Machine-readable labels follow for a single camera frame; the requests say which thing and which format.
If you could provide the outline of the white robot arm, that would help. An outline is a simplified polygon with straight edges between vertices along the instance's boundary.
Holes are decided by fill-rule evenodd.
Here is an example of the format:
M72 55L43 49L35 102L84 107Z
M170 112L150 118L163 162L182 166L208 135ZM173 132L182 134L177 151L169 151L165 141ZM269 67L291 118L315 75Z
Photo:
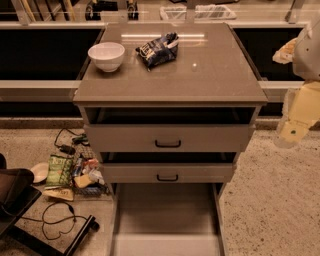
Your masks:
M277 50L272 60L292 63L293 73L304 80L299 89L289 89L285 95L274 141L280 148L291 148L320 120L320 13Z

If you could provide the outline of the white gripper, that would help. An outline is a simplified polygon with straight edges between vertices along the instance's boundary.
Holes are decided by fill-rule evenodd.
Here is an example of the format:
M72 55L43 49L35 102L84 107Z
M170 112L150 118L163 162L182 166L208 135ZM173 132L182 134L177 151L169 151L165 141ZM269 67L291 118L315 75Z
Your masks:
M297 39L294 38L275 52L272 60L280 64L288 64L293 60ZM320 82L308 81L295 93L288 112L288 120L281 119L274 144L279 148L292 148L309 132L320 119Z

